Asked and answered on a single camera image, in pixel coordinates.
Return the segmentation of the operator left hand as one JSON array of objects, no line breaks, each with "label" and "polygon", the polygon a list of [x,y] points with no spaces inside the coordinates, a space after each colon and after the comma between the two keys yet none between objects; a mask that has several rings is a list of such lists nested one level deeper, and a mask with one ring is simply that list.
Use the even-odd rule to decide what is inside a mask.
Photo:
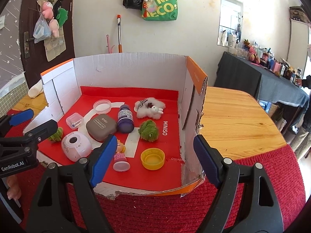
[{"label": "operator left hand", "polygon": [[8,190],[7,190],[7,196],[8,199],[14,199],[17,201],[21,197],[21,189],[18,184],[18,179],[16,175],[8,176],[7,181]]}]

